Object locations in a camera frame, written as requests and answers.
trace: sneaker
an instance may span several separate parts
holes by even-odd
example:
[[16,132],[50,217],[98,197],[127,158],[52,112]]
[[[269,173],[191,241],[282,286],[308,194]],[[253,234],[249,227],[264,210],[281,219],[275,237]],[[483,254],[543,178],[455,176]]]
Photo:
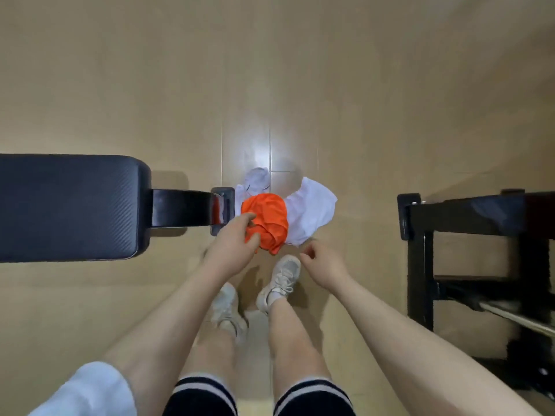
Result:
[[231,283],[226,283],[212,301],[212,318],[210,321],[217,327],[224,321],[229,321],[235,328],[235,342],[245,341],[248,326],[239,314],[239,297]]
[[278,292],[287,297],[293,292],[293,286],[301,274],[301,262],[292,255],[286,255],[280,259],[274,266],[272,279],[258,294],[256,298],[256,306],[266,315],[270,312],[268,306],[268,295],[272,292]]

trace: white garment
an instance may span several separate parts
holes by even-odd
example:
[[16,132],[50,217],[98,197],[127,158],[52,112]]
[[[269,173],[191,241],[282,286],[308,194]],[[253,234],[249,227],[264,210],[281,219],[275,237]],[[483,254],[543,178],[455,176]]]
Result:
[[136,416],[133,393],[117,369],[87,363],[29,416]]
[[235,216],[241,214],[241,204],[249,197],[270,191],[268,168],[253,168],[245,175],[243,184],[235,187]]
[[[241,204],[247,198],[268,192],[270,172],[267,168],[254,168],[245,176],[245,182],[235,188],[235,216],[241,214]],[[289,230],[286,244],[299,246],[314,232],[328,224],[334,216],[337,197],[319,182],[307,177],[301,188],[285,199]]]

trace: sock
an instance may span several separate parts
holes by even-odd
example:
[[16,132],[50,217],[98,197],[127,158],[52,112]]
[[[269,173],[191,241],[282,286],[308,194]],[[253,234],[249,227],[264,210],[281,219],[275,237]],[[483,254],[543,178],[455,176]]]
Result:
[[219,323],[218,328],[229,331],[233,335],[233,337],[237,337],[237,329],[235,328],[233,323],[229,320],[224,320],[221,323]]
[[272,306],[272,304],[274,303],[275,300],[279,299],[279,298],[285,298],[285,295],[282,294],[281,292],[270,292],[268,294],[268,309],[270,309],[270,307]]

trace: sleeve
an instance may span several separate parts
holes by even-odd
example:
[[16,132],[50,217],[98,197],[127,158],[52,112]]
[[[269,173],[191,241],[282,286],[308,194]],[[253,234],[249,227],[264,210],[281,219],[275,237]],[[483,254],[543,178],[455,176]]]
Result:
[[105,362],[80,367],[29,416],[136,416],[133,393],[117,369]]

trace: forearm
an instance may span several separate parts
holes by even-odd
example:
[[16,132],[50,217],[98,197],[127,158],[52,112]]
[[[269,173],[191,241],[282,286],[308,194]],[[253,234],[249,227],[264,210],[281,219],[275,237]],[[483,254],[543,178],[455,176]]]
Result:
[[202,266],[104,356],[129,382],[139,416],[158,416],[223,285]]
[[352,278],[342,280],[334,294],[411,415],[538,415],[461,350],[401,315]]

